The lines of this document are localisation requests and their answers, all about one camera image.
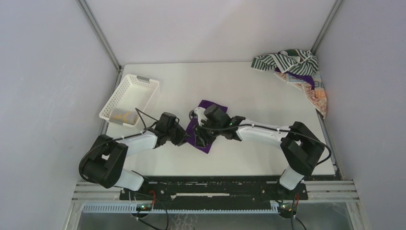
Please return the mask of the white plastic basket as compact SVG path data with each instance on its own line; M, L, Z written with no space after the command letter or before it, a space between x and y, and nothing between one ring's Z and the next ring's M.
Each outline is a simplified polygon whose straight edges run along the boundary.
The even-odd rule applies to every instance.
M139 109L142 112L149 113L154 108L160 94L159 81L134 74L127 74L100 111L99 117L108 123L112 123L108 119L111 111L115 108L123 110ZM141 129L142 126L142 121L138 115L135 126L124 125L123 127Z

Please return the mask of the purple towel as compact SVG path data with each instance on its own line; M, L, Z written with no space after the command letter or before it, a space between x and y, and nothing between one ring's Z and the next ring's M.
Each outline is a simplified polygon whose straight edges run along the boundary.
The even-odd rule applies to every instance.
M213 104L215 104L215 105L217 105L219 108L221 108L221 110L222 110L224 113L226 113L227 110L228 110L228 107L222 106L222 105L219 105L219 104L216 104L216 103L211 102L211 101L208 101L208 100L201 100L201 102L199 103L198 107L202 107L202 108L204 108L204 109L207 109L208 107L210 107L210 106L213 105ZM197 120L196 118L192 118L192 117L190 116L190 122L189 122L189 124L188 124L188 126L187 126L187 128L186 128L186 132L187 132L187 134L188 134L189 136L186 138L186 141L187 141L190 145L194 146L197 150L200 150L200 151L204 152L205 154L208 154L209 151L210 151L210 149L211 149L212 144L208 144L208 145L205 146L204 148L203 148L203 147L198 147L198 146L196 145L196 135L195 135L195 132L194 132L193 129L194 129L194 127L197 126L197 125L198 125L198 120Z

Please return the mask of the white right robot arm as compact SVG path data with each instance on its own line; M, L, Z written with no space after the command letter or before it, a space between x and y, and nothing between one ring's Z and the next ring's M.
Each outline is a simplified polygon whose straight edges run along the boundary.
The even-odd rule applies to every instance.
M313 173L323 162L323 152L329 150L302 122L294 122L291 126L261 124L244 116L230 117L216 104L194 108L189 118L197 120L193 132L195 145L199 148L205 148L218 136L223 136L228 140L253 141L281 149L288 162L276 187L277 195L282 199L290 199L295 194L297 185Z

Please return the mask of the yellow grey patterned towel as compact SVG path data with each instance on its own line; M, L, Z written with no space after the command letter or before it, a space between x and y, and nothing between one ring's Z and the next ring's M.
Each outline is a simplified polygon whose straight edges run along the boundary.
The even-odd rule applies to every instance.
M111 111L108 121L123 126L135 126L137 118L138 115L136 110L123 110L115 108Z

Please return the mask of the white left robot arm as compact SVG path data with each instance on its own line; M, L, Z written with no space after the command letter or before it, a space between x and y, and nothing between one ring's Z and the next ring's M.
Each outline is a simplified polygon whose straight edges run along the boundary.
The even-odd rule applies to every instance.
M153 125L145 127L137 134L112 138L100 135L79 163L79 175L83 180L99 184L104 188L120 187L131 190L139 200L148 197L150 188L144 183L144 176L124 168L128 156L153 150L171 142L181 146L189 137L179 124L178 118L164 112Z

